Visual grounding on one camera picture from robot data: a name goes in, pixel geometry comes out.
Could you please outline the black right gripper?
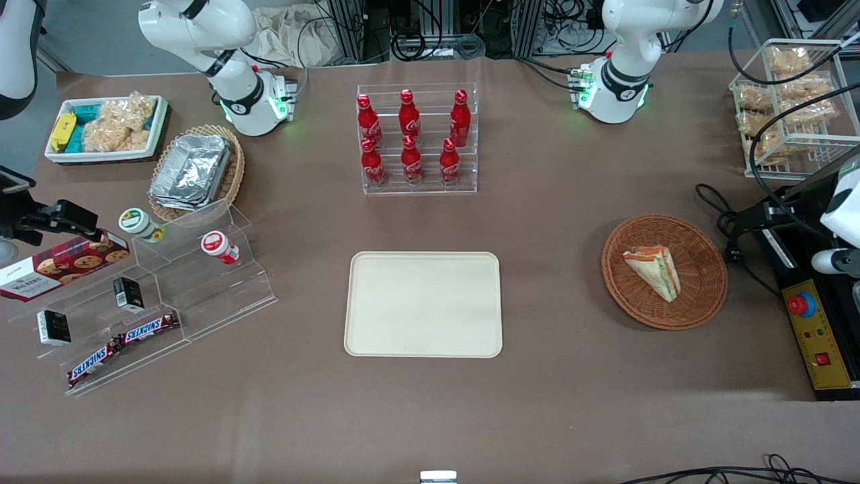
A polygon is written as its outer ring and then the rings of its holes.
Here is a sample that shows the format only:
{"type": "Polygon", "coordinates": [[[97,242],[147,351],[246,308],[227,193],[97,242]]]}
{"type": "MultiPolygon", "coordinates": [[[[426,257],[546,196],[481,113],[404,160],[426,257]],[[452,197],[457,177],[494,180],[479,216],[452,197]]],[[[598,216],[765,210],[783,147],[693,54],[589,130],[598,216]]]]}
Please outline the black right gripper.
{"type": "Polygon", "coordinates": [[[44,233],[75,234],[99,242],[103,231],[97,224],[97,214],[67,200],[58,200],[52,206],[30,199],[2,200],[2,237],[31,246],[40,246],[44,233]]]}

